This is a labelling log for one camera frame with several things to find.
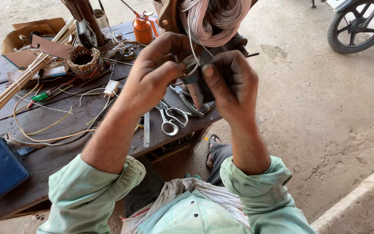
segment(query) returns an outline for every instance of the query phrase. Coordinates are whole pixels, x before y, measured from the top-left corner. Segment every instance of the fingernail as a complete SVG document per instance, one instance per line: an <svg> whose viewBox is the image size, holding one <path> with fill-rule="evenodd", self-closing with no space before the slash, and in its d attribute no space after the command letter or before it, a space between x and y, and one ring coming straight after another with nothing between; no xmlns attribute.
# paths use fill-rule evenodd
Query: fingernail
<svg viewBox="0 0 374 234"><path fill-rule="evenodd" d="M214 74L213 66L210 64L204 65L202 72L205 76L211 77Z"/></svg>

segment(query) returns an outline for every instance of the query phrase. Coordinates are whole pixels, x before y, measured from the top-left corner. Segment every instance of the concrete ledge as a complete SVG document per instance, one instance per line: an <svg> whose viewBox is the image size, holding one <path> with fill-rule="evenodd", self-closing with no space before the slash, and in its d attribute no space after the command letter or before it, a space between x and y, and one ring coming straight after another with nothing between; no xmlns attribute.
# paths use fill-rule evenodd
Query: concrete ledge
<svg viewBox="0 0 374 234"><path fill-rule="evenodd" d="M319 234L374 233L374 173L311 226Z"/></svg>

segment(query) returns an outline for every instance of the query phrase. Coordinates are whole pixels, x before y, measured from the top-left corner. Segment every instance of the shirt sleeve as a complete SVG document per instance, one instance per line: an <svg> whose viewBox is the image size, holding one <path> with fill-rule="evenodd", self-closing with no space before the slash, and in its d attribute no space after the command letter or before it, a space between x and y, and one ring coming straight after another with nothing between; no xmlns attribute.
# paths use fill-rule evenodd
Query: shirt sleeve
<svg viewBox="0 0 374 234"><path fill-rule="evenodd" d="M115 201L123 198L145 176L144 166L126 157L120 175L102 172L84 162L80 154L49 177L49 219L37 234L110 233L107 220Z"/></svg>
<svg viewBox="0 0 374 234"><path fill-rule="evenodd" d="M221 165L220 176L226 189L245 204L252 233L316 233L288 194L285 184L292 174L280 158L271 156L266 172L248 176L229 157Z"/></svg>

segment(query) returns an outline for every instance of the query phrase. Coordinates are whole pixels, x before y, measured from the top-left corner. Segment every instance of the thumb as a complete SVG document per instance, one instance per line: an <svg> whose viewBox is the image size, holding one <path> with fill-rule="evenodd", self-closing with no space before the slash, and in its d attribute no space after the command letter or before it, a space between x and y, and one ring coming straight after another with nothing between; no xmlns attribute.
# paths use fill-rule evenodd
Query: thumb
<svg viewBox="0 0 374 234"><path fill-rule="evenodd" d="M234 99L225 80L213 64L204 65L202 72L205 82L209 86L217 103L230 102Z"/></svg>

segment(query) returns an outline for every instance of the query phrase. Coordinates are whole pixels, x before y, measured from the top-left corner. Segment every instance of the wooden workbench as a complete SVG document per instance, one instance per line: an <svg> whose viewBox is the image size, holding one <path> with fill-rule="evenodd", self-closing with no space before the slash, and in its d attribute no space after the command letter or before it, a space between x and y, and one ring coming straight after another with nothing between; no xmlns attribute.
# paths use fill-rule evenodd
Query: wooden workbench
<svg viewBox="0 0 374 234"><path fill-rule="evenodd" d="M123 38L134 38L131 23L132 22L119 24L111 28L106 28L103 31L105 33L115 32L115 35L121 34L123 35ZM210 59L210 57L207 55L203 56L205 60ZM5 58L0 56L0 71L2 69L10 67L13 67L13 65L10 64ZM107 73L83 87L80 87L79 85L83 83L84 80L77 79L73 82L74 87L68 90L68 92L81 94L91 89L101 88L105 84L107 84L110 78L112 80L119 80L122 84L125 84L126 77L128 76L130 69L131 66L129 65L116 64L112 75L111 73ZM13 72L15 70L16 69L10 69L0 73L0 90L3 90L8 82L6 75L7 72ZM44 86L42 90L48 90L67 81L69 80L57 79L49 82L43 82ZM27 93L29 90L30 88L24 88L21 91L22 93ZM103 90L99 89L93 91L93 93L103 93ZM18 97L14 97L0 111L0 135L11 132L11 135L14 138L30 142L21 134L14 119L12 117L9 117L13 113L13 107L18 100ZM88 127L86 123L92 120L97 114L99 114L101 109L103 109L107 102L107 98L103 98L103 94L83 96L81 99L81 107L79 107L79 100L80 95L62 93L47 102L39 102L39 104L42 103L44 106L47 106L49 108L60 109L64 111L69 111L71 106L73 107L71 111L73 114L70 114L65 120L63 120L53 128L50 128L41 134L33 136L34 139L51 139L86 130ZM18 108L26 104L28 103L22 102L20 103ZM39 107L37 105L33 105L33 107L29 110L23 110L19 112L17 116L18 121L25 132L35 132L60 120L66 114L67 113L65 112L59 112L56 110L50 110ZM207 113L204 118L191 117L189 119L188 125L185 128L180 128L177 135L168 136L161 130L161 124L163 120L161 118L161 115L159 114L159 111L153 109L150 112L150 147L143 147L143 131L138 130L134 134L128 155L138 157L140 155L148 153L151 150L159 150L161 146L168 146L171 144L171 142L174 143L184 136L188 137L183 138L183 140L181 141L183 142L183 146L176 148L174 152L185 149L190 149L190 152L192 152L194 147L202 140L203 134L205 133L206 129L213 122L220 119L221 116L215 109L213 109L209 113ZM89 133L83 139L72 144L60 147L45 147L22 156L21 160L31 171L32 177L28 181L8 193L5 197L0 199L0 221L10 218L23 210L26 210L32 206L39 204L40 202L47 200L49 190L49 176L60 170L62 167L67 165L74 157L76 157L76 155L78 155L82 151L83 147L91 136L92 134ZM169 154L166 153L162 154L161 156L166 157L168 155Z"/></svg>

